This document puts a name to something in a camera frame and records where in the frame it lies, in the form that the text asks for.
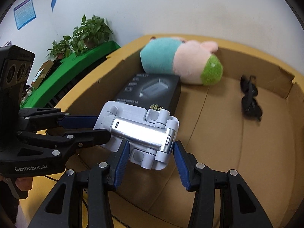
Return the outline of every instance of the black box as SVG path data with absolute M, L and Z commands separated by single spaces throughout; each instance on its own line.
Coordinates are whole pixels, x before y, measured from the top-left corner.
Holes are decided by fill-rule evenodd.
M 145 109 L 168 110 L 173 116 L 181 93 L 177 75 L 136 74 L 115 97 L 115 101 Z

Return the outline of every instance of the product packaging box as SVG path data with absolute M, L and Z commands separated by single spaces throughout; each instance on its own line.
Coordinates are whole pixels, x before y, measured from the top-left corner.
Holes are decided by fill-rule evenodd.
M 53 62 L 51 60 L 48 60 L 47 62 L 43 63 L 42 66 L 40 67 L 38 73 L 36 74 L 33 82 L 32 82 L 32 87 L 34 89 L 37 89 L 42 80 L 47 76 L 48 72 L 50 71 L 50 69 L 53 66 Z
M 115 101 L 145 109 L 168 110 L 173 116 L 181 93 L 180 77 L 166 74 L 136 74 Z

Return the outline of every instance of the green leafy plant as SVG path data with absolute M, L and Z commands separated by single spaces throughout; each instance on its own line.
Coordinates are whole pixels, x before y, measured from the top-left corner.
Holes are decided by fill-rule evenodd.
M 86 15 L 84 15 L 81 26 L 74 28 L 71 45 L 75 54 L 80 55 L 103 41 L 109 41 L 110 34 L 112 31 L 105 23 L 104 18 L 94 15 L 92 19 L 87 20 Z
M 60 59 L 64 57 L 69 57 L 71 54 L 70 40 L 71 40 L 71 36 L 63 36 L 63 40 L 61 40 L 59 43 L 57 43 L 56 40 L 54 40 L 53 47 L 51 49 L 48 49 L 48 51 L 49 50 L 51 51 L 48 55 L 52 55 Z

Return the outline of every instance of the stuffed animal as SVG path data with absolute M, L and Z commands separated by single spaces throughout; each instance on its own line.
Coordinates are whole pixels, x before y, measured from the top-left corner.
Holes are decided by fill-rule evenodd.
M 147 74 L 175 74 L 185 84 L 213 85 L 223 74 L 221 62 L 212 54 L 217 50 L 213 41 L 151 38 L 140 58 Z

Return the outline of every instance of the flower pot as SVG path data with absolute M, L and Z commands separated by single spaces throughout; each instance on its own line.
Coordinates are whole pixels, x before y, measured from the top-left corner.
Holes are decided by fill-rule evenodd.
M 90 40 L 88 38 L 84 39 L 84 42 L 88 50 L 93 49 L 98 45 L 94 40 Z
M 64 59 L 64 54 L 63 53 L 58 53 L 57 54 L 58 59 Z

